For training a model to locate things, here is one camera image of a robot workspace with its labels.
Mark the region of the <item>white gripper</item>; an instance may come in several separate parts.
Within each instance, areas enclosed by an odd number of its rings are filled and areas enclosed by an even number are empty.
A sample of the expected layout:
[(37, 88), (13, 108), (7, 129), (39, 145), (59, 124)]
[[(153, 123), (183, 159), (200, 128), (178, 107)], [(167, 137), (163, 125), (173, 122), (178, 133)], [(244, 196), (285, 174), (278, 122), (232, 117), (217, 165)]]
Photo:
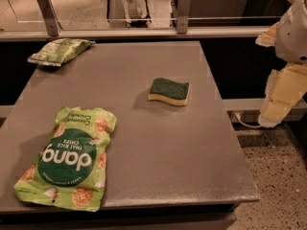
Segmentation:
[(307, 93), (307, 0), (295, 0), (279, 24), (261, 33), (255, 43), (275, 45), (276, 56), (289, 62), (269, 74), (258, 117), (261, 127), (275, 127)]

